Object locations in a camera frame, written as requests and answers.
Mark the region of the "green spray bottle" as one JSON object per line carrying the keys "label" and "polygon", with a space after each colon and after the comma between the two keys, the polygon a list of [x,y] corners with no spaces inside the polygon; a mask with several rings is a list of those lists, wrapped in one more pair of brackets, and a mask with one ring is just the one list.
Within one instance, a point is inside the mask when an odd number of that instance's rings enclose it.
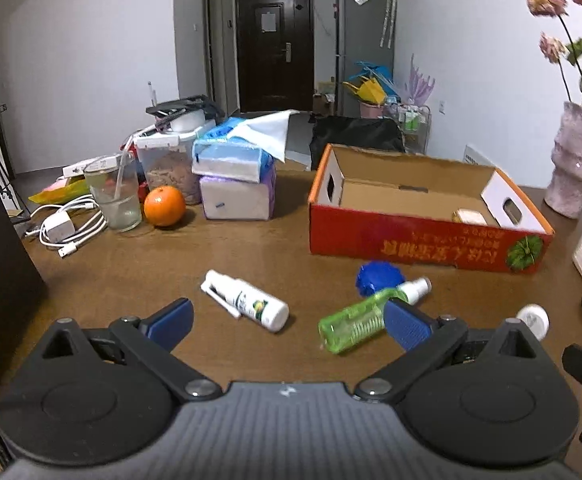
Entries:
{"label": "green spray bottle", "polygon": [[322,318],[318,323],[318,333],[323,348],[340,354],[358,346],[384,330],[384,308],[390,300],[415,306],[431,289],[428,278],[417,278],[381,289],[358,304]]}

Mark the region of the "blue plastic lid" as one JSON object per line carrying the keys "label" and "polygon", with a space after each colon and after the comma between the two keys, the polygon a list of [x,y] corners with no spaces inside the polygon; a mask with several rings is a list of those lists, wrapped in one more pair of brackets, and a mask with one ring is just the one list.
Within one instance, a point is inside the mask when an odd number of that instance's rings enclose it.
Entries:
{"label": "blue plastic lid", "polygon": [[382,289],[397,287],[404,281],[404,274],[394,264],[386,261],[371,261],[359,268],[356,289],[362,298],[366,298]]}

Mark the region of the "small white round jar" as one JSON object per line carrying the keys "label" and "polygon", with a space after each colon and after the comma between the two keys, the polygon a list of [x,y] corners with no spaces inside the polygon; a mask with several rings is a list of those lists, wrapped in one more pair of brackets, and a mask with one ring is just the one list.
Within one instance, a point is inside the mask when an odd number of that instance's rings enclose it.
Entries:
{"label": "small white round jar", "polygon": [[526,324],[538,341],[544,340],[548,335],[550,328],[548,313],[539,304],[526,304],[515,317]]}

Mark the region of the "white spray bottle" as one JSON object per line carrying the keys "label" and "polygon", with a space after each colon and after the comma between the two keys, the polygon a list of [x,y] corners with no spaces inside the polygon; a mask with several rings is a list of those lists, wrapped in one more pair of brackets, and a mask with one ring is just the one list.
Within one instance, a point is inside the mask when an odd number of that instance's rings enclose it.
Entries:
{"label": "white spray bottle", "polygon": [[209,270],[201,289],[234,318],[246,316],[271,333],[288,322],[290,309],[284,301],[238,278]]}

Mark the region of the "red cardboard box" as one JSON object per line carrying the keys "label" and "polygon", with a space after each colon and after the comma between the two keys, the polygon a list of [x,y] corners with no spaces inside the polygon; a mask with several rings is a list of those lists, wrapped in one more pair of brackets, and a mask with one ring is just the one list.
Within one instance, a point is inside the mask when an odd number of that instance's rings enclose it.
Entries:
{"label": "red cardboard box", "polygon": [[[479,211],[487,226],[451,220]],[[534,273],[554,229],[501,169],[330,144],[308,196],[314,255]]]}

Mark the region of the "orange fruit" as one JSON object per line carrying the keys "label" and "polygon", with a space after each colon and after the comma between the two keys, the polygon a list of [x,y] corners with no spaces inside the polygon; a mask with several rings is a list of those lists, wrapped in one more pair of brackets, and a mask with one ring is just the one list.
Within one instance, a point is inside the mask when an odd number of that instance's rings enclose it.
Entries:
{"label": "orange fruit", "polygon": [[170,185],[150,191],[143,203],[143,212],[152,226],[169,228],[178,223],[186,213],[186,201],[178,190]]}

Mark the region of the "purple tissue pack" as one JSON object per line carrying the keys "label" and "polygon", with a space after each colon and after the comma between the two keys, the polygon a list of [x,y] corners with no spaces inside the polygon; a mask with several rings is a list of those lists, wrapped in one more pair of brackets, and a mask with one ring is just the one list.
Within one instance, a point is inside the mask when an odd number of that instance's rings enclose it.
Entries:
{"label": "purple tissue pack", "polygon": [[202,205],[208,220],[266,221],[274,215],[277,171],[271,166],[259,182],[202,177]]}

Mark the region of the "clear glass with straw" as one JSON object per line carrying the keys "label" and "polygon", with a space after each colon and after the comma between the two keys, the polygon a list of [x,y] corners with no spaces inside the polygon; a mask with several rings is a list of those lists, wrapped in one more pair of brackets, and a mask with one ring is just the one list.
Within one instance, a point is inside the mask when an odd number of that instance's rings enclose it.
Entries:
{"label": "clear glass with straw", "polygon": [[100,156],[84,169],[93,199],[108,227],[116,232],[130,231],[142,222],[137,159],[131,151],[133,140],[134,136],[130,136],[119,152]]}

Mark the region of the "yellow snack bag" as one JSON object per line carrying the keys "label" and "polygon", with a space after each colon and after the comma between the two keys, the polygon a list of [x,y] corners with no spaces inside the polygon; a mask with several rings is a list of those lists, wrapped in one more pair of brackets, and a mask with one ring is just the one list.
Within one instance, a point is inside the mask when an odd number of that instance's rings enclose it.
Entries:
{"label": "yellow snack bag", "polygon": [[83,177],[59,178],[28,199],[36,205],[63,205],[89,192],[89,186]]}

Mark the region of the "clear food container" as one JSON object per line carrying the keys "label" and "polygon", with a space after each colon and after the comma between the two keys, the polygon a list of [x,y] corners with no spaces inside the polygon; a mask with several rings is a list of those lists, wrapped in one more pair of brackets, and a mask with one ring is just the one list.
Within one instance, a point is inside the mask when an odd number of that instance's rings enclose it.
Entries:
{"label": "clear food container", "polygon": [[193,143],[215,126],[211,119],[188,132],[136,134],[134,147],[149,190],[169,185],[181,192],[187,205],[201,203],[200,177],[192,171]]}

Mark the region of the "black bag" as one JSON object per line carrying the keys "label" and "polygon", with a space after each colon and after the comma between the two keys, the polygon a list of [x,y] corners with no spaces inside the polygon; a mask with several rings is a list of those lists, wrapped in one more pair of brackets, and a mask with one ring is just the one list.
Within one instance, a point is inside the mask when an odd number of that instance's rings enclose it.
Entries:
{"label": "black bag", "polygon": [[328,116],[316,120],[309,143],[310,169],[317,170],[328,144],[405,153],[402,130],[390,118]]}

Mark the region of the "blue tissue pack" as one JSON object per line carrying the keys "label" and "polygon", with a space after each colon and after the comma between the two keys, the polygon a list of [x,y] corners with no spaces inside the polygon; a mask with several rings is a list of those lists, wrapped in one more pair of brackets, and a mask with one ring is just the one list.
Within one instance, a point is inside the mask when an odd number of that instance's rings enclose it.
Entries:
{"label": "blue tissue pack", "polygon": [[192,171],[202,177],[260,182],[276,160],[285,162],[289,121],[296,114],[282,110],[227,119],[194,141]]}

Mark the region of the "pink textured vase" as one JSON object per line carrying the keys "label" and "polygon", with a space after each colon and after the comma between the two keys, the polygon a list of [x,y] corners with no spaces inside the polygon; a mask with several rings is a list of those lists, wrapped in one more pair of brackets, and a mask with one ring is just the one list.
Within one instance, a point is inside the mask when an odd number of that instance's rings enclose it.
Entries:
{"label": "pink textured vase", "polygon": [[582,106],[564,103],[551,160],[545,203],[561,216],[577,219],[582,212]]}

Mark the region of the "grey refrigerator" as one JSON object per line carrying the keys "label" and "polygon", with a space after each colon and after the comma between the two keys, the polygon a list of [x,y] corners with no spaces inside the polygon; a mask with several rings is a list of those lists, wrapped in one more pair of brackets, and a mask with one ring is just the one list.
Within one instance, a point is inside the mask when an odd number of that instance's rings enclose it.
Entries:
{"label": "grey refrigerator", "polygon": [[359,62],[385,66],[393,75],[394,48],[388,41],[391,30],[390,0],[336,0],[335,3],[335,113],[359,117],[356,96],[344,82],[354,82]]}

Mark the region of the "dark wooden door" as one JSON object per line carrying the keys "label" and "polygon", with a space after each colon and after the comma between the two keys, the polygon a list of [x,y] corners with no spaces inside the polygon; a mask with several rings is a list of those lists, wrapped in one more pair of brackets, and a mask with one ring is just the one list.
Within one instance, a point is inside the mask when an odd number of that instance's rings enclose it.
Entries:
{"label": "dark wooden door", "polygon": [[310,110],[314,0],[236,0],[236,57],[242,112]]}

